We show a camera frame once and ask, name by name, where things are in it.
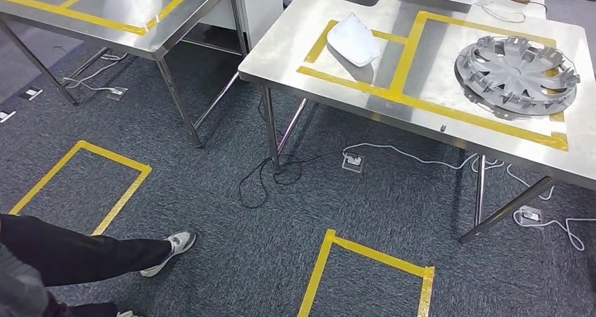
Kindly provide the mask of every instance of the stainless steel table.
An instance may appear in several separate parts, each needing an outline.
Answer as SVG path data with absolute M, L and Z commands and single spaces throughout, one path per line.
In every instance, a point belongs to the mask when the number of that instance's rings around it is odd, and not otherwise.
M 326 33 L 353 11 L 379 39 L 382 55 L 356 68 L 326 44 Z M 563 113 L 522 117 L 483 105 L 454 74 L 460 50 L 486 35 L 519 35 L 555 45 L 575 62 L 582 82 Z M 581 27 L 527 18 L 503 22 L 480 7 L 443 0 L 294 0 L 239 67 L 263 85 L 268 144 L 278 155 L 307 100 L 546 174 L 482 220 L 484 168 L 477 182 L 474 228 L 467 242 L 527 200 L 565 180 L 596 189 L 596 82 Z M 271 89 L 304 98 L 280 141 Z
M 78 101 L 39 59 L 14 35 L 3 19 L 14 19 L 41 29 L 70 37 L 93 41 L 104 46 L 86 61 L 72 77 L 83 72 L 98 60 L 108 48 L 130 53 L 157 62 L 184 124 L 197 147 L 201 147 L 196 129 L 221 100 L 238 73 L 220 91 L 201 118 L 193 122 L 180 99 L 164 56 L 204 17 L 219 0 L 0 0 L 0 28 L 21 51 L 53 82 L 73 105 Z M 231 0 L 241 52 L 218 46 L 189 41 L 218 50 L 246 56 L 247 47 L 242 32 L 241 2 Z

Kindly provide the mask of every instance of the power cord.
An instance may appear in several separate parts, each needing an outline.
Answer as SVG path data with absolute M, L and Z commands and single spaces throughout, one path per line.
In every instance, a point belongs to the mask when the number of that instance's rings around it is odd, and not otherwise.
M 524 213 L 524 211 L 521 209 L 518 209 L 517 211 L 515 211 L 513 213 L 513 219 L 515 220 L 516 224 L 518 224 L 522 227 L 546 227 L 546 226 L 550 226 L 551 224 L 557 224 L 559 227 L 561 227 L 561 229 L 563 229 L 565 231 L 565 233 L 567 233 L 567 236 L 569 237 L 569 242 L 571 242 L 571 245 L 573 245 L 574 248 L 576 248 L 580 252 L 585 250 L 585 245 L 583 244 L 583 241 L 577 235 L 575 235 L 571 232 L 571 227 L 569 226 L 569 222 L 571 222 L 571 221 L 574 221 L 574 222 L 595 222 L 596 221 L 596 219 L 575 219 L 575 218 L 570 217 L 570 218 L 565 219 L 565 226 L 563 226 L 563 224 L 561 222 L 558 222 L 557 220 L 551 220 L 545 224 L 523 224 L 519 219 L 523 213 Z
M 472 160 L 472 162 L 470 163 L 470 168 L 472 169 L 473 172 L 477 173 L 478 172 L 478 168 L 474 168 L 474 165 L 477 163 L 479 156 L 478 153 L 474 153 L 472 155 L 470 155 L 466 160 L 464 160 L 464 162 L 462 162 L 462 164 L 460 164 L 459 166 L 453 166 L 451 164 L 447 164 L 445 162 L 442 161 L 433 161 L 433 160 L 422 160 L 419 157 L 416 157 L 415 155 L 411 155 L 409 153 L 403 152 L 402 150 L 399 150 L 398 148 L 395 148 L 392 145 L 377 145 L 377 144 L 373 144 L 373 143 L 358 143 L 356 145 L 351 145 L 348 146 L 346 148 L 343 149 L 342 154 L 344 155 L 344 157 L 348 157 L 348 155 L 346 154 L 346 151 L 352 148 L 357 148 L 357 147 L 361 147 L 361 146 L 370 146 L 370 147 L 376 147 L 376 148 L 391 148 L 392 150 L 395 150 L 396 152 L 405 155 L 406 157 L 411 157 L 415 160 L 417 160 L 418 162 L 421 162 L 423 164 L 440 164 L 442 166 L 451 168 L 451 169 L 462 169 L 472 158 L 474 158 L 474 160 Z M 501 167 L 503 165 L 505 165 L 504 162 L 499 162 L 498 160 L 495 160 L 493 162 L 486 162 L 486 164 L 488 164 L 487 167 L 484 168 L 484 170 L 488 170 L 488 169 L 492 169 L 492 168 L 497 168 L 497 167 Z M 525 182 L 525 180 L 523 180 L 522 178 L 516 176 L 515 174 L 513 174 L 511 172 L 511 164 L 507 165 L 507 167 L 505 168 L 505 171 L 507 172 L 507 174 L 509 174 L 512 178 L 514 178 L 515 180 L 518 180 L 520 183 L 524 184 L 526 187 L 530 187 L 530 184 Z M 539 195 L 539 198 L 544 200 L 544 201 L 548 201 L 550 200 L 550 198 L 552 197 L 552 192 L 555 189 L 555 187 L 551 187 L 550 190 L 548 191 L 548 195 L 546 196 L 542 196 Z M 563 226 L 563 224 L 557 220 L 552 220 L 549 221 L 545 224 L 523 224 L 520 221 L 520 217 L 521 215 L 524 213 L 524 210 L 522 209 L 518 209 L 517 211 L 515 211 L 513 213 L 513 219 L 515 221 L 516 224 L 522 226 L 522 227 L 546 227 L 549 226 L 551 224 L 557 224 L 558 226 L 560 226 L 568 235 L 569 237 L 569 242 L 571 242 L 571 244 L 574 246 L 574 248 L 576 248 L 579 251 L 583 251 L 585 249 L 585 245 L 583 244 L 583 241 L 575 234 L 573 234 L 571 232 L 571 228 L 569 227 L 569 222 L 595 222 L 596 219 L 576 219 L 576 218 L 568 218 L 565 219 L 565 225 Z
M 490 4 L 497 4 L 497 5 L 500 5 L 500 6 L 504 6 L 504 7 L 509 8 L 505 4 L 499 4 L 499 3 L 496 3 L 496 2 L 490 2 L 490 1 L 487 1 L 487 2 L 478 2 L 478 3 L 474 3 L 474 4 L 477 5 L 477 6 L 479 6 L 479 7 L 481 7 L 482 10 L 484 10 L 484 12 L 486 12 L 487 14 L 493 16 L 494 18 L 496 18 L 498 20 L 502 20 L 503 22 L 521 24 L 521 23 L 523 23 L 523 22 L 526 21 L 526 14 L 525 13 L 522 13 L 520 11 L 510 11 L 510 13 L 521 15 L 521 20 L 510 20 L 509 18 L 506 18 L 506 17 L 504 17 L 504 16 L 496 13 L 494 10 L 492 10 L 492 9 L 490 9 L 488 7 L 488 5 L 490 5 Z M 548 7 L 545 4 L 541 3 L 541 2 L 530 1 L 530 2 L 528 2 L 528 4 L 538 4 L 539 6 L 543 6 L 544 7 L 544 13 L 545 14 L 548 13 Z
M 344 148 L 344 150 L 342 151 L 344 157 L 345 158 L 348 158 L 347 157 L 347 154 L 346 154 L 346 151 L 347 150 L 352 149 L 352 148 L 356 148 L 356 147 L 361 147 L 361 146 L 370 146 L 370 147 L 376 147 L 376 148 L 391 148 L 392 150 L 395 150 L 396 152 L 398 152 L 398 153 L 400 153 L 402 155 L 405 155 L 406 157 L 411 157 L 414 160 L 417 160 L 418 162 L 421 162 L 423 164 L 440 164 L 442 166 L 445 166 L 445 167 L 448 167 L 448 168 L 451 168 L 451 169 L 462 169 L 471 159 L 475 158 L 472 161 L 472 163 L 470 164 L 470 168 L 472 169 L 472 171 L 474 173 L 477 173 L 478 172 L 478 169 L 477 168 L 474 168 L 474 165 L 477 163 L 477 161 L 479 159 L 478 153 L 474 153 L 474 154 L 470 155 L 459 166 L 452 166 L 452 165 L 450 165 L 448 163 L 445 163 L 445 162 L 442 162 L 442 161 L 422 160 L 419 157 L 417 157 L 415 155 L 411 155 L 411 154 L 406 153 L 406 152 L 403 152 L 402 150 L 399 150 L 398 148 L 395 148 L 395 146 L 392 146 L 392 145 L 377 145 L 377 144 L 374 144 L 374 143 L 357 143 L 356 145 L 351 145 L 351 146 L 348 146 L 348 147 Z M 497 167 L 501 167 L 501 166 L 505 165 L 504 162 L 499 162 L 498 160 L 495 160 L 494 162 L 487 162 L 486 164 L 488 166 L 484 168 L 485 171 L 486 170 L 489 170 L 489 169 L 492 169 L 492 168 L 497 168 Z M 511 164 L 509 164 L 507 166 L 507 168 L 505 169 L 505 171 L 507 172 L 507 174 L 509 174 L 512 178 L 518 180 L 522 184 L 526 185 L 526 187 L 530 187 L 530 185 L 527 182 L 525 182 L 522 178 L 520 178 L 520 177 L 516 176 L 515 174 L 513 174 L 510 171 L 510 168 L 511 168 Z M 552 192 L 553 192 L 554 189 L 555 189 L 554 186 L 551 187 L 550 190 L 549 190 L 549 192 L 548 192 L 548 195 L 546 195 L 546 196 L 540 195 L 539 196 L 540 199 L 542 199 L 544 201 L 550 200 L 550 198 L 552 197 Z
M 506 18 L 502 15 L 499 15 L 498 13 L 496 13 L 495 11 L 491 10 L 487 5 L 489 4 L 498 4 L 498 3 L 475 3 L 477 6 L 481 7 L 482 10 L 484 10 L 484 12 L 486 12 L 487 14 L 493 16 L 494 18 L 498 19 L 498 20 L 502 20 L 503 22 L 508 22 L 508 23 L 515 23 L 515 24 L 521 24 L 523 22 L 526 22 L 526 14 L 525 13 L 520 13 L 519 11 L 511 11 L 511 13 L 513 14 L 517 14 L 517 15 L 521 15 L 521 20 L 510 20 L 509 18 Z
M 83 79 L 72 79 L 72 78 L 67 78 L 64 77 L 63 80 L 64 81 L 68 81 L 68 82 L 74 82 L 76 84 L 73 85 L 67 85 L 66 88 L 67 89 L 74 89 L 75 87 L 78 87 L 79 85 L 85 86 L 86 88 L 92 90 L 92 91 L 109 91 L 111 93 L 114 94 L 123 94 L 124 92 L 127 91 L 127 89 L 122 88 L 122 87 L 100 87 L 100 88 L 95 88 L 92 86 L 89 86 L 88 84 L 85 83 L 85 81 L 96 77 L 97 75 L 99 75 L 100 73 L 106 71 L 107 69 L 109 69 L 110 67 L 120 63 L 121 60 L 125 59 L 128 56 L 128 53 L 125 53 L 122 57 L 116 56 L 116 55 L 111 55 L 111 54 L 104 54 L 100 57 L 100 59 L 103 60 L 109 60 L 110 62 L 113 62 L 109 65 L 106 65 L 104 67 L 102 67 L 101 69 L 97 70 L 95 73 L 93 73 L 92 75 L 85 77 Z
M 340 151 L 335 151 L 335 152 L 329 152 L 329 153 L 317 155 L 315 157 L 312 157 L 312 158 L 306 159 L 306 160 L 299 160 L 295 155 L 292 155 L 292 154 L 280 154 L 279 157 L 287 157 L 289 160 L 292 160 L 293 159 L 293 161 L 288 161 L 288 162 L 280 165 L 281 172 L 278 172 L 278 173 L 274 173 L 273 174 L 273 182 L 275 182 L 277 185 L 282 185 L 282 186 L 292 185 L 292 184 L 298 182 L 298 180 L 300 180 L 300 178 L 302 177 L 302 167 L 303 167 L 304 164 L 308 164 L 310 162 L 313 162 L 315 160 L 318 160 L 318 159 L 320 159 L 322 157 L 326 157 L 328 155 L 339 154 L 339 153 L 343 153 L 343 152 L 344 151 L 341 151 L 341 150 Z M 238 184 L 238 197 L 240 198 L 240 204 L 244 208 L 248 208 L 248 209 L 259 208 L 259 207 L 263 206 L 267 202 L 267 200 L 269 199 L 269 192 L 267 191 L 267 187 L 265 186 L 265 183 L 263 182 L 263 168 L 265 167 L 265 165 L 267 164 L 267 162 L 270 162 L 270 161 L 271 161 L 271 157 L 265 158 L 247 176 L 245 176 L 244 178 L 242 178 L 242 180 L 240 180 L 240 183 Z M 287 167 L 289 167 L 291 165 L 294 165 L 294 164 L 297 164 L 299 166 L 298 175 L 295 176 L 295 178 L 293 180 L 291 180 L 291 181 L 281 181 L 281 180 L 279 180 L 279 176 L 280 175 L 283 175 L 284 169 L 287 169 Z M 257 205 L 249 205 L 249 204 L 247 204 L 245 202 L 245 199 L 242 196 L 242 185 L 257 170 L 259 171 L 260 188 L 265 193 L 265 196 L 264 196 L 263 200 L 261 202 L 259 202 Z
M 263 95 L 261 95 L 261 101 L 259 101 L 259 104 L 257 106 L 257 110 L 259 111 L 259 114 L 261 115 L 261 119 L 263 119 L 263 121 L 265 122 L 265 124 L 267 123 L 267 121 L 265 120 L 265 116 L 263 115 L 263 112 L 261 111 L 261 106 L 263 105 Z M 276 131 L 278 132 L 278 134 L 280 136 L 283 136 L 283 132 L 276 129 Z

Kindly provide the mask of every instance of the black pants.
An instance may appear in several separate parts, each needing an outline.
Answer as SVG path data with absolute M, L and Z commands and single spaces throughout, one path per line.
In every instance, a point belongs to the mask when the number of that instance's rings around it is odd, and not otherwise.
M 169 241 L 87 236 L 32 216 L 4 214 L 0 214 L 0 243 L 37 269 L 46 287 L 96 282 L 140 271 L 161 264 L 171 252 Z M 52 299 L 48 309 L 59 310 L 59 304 Z M 116 313 L 113 303 L 68 308 L 69 315 L 81 317 L 115 317 Z

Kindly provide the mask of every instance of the black cable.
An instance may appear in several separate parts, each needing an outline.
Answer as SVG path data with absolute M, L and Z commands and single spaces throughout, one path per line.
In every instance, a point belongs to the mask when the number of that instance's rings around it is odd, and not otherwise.
M 315 157 L 312 157 L 310 159 L 307 160 L 298 160 L 298 158 L 294 155 L 291 154 L 282 154 L 280 155 L 280 157 L 288 157 L 289 159 L 295 159 L 293 161 L 289 161 L 286 162 L 284 164 L 280 165 L 280 172 L 278 173 L 274 173 L 273 174 L 273 182 L 275 182 L 277 185 L 282 185 L 282 186 L 289 186 L 292 185 L 296 182 L 298 182 L 298 180 L 300 180 L 300 178 L 302 177 L 302 165 L 303 164 L 308 164 L 309 162 L 313 162 L 314 160 L 320 159 L 322 157 L 326 157 L 328 155 L 333 155 L 333 154 L 339 154 L 342 153 L 341 150 L 335 151 L 335 152 L 329 152 L 329 153 L 325 153 L 325 154 L 321 154 L 321 155 L 317 155 Z M 271 161 L 271 157 L 267 157 L 265 158 L 263 161 L 261 161 L 247 176 L 245 176 L 244 178 L 242 178 L 242 180 L 240 180 L 240 183 L 238 184 L 238 197 L 240 198 L 240 204 L 245 207 L 245 208 L 249 208 L 249 209 L 255 209 L 255 208 L 259 208 L 262 205 L 265 204 L 265 202 L 267 202 L 267 200 L 269 199 L 269 192 L 267 191 L 267 187 L 265 186 L 265 183 L 263 182 L 263 168 L 265 167 L 265 165 L 267 165 L 267 162 Z M 278 180 L 278 177 L 280 175 L 283 174 L 284 169 L 294 165 L 294 164 L 298 164 L 299 165 L 299 171 L 298 171 L 298 175 L 295 177 L 295 179 L 288 181 L 288 182 L 284 182 L 284 181 L 280 181 Z M 253 175 L 257 170 L 259 170 L 259 182 L 260 182 L 260 186 L 261 189 L 263 189 L 263 192 L 265 193 L 265 196 L 263 198 L 263 200 L 261 202 L 259 202 L 259 204 L 251 206 L 247 203 L 245 203 L 245 199 L 242 196 L 242 184 L 248 180 L 249 177 L 251 177 L 251 175 Z
M 263 105 L 263 95 L 261 95 L 261 101 L 259 101 L 259 105 L 257 106 L 257 110 L 259 111 L 259 114 L 261 115 L 261 119 L 263 119 L 263 121 L 265 122 L 265 124 L 267 124 L 267 121 L 265 120 L 265 116 L 263 115 L 263 112 L 261 111 L 261 105 Z M 282 131 L 276 129 L 276 131 L 279 133 L 280 136 L 283 136 Z

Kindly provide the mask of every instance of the white sneaker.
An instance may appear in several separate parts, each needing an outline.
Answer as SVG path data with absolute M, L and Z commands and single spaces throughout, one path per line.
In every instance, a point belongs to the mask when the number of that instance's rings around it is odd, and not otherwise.
M 191 233 L 190 231 L 180 231 L 178 233 L 170 235 L 166 239 L 166 241 L 169 241 L 171 243 L 171 252 L 169 253 L 168 257 L 161 264 L 158 264 L 157 266 L 152 266 L 151 268 L 141 270 L 141 275 L 145 276 L 145 277 L 153 277 L 153 276 L 157 275 L 157 273 L 159 273 L 160 270 L 162 270 L 162 268 L 166 265 L 166 263 L 172 257 L 182 254 L 186 250 L 189 250 L 190 247 L 192 247 L 195 244 L 196 240 L 197 240 L 197 234 Z M 133 316 L 134 315 L 131 315 L 131 316 L 123 315 L 123 317 L 133 317 Z
M 137 316 L 137 315 L 133 315 L 132 311 L 127 311 L 127 312 L 119 312 L 116 317 L 141 317 L 141 316 Z

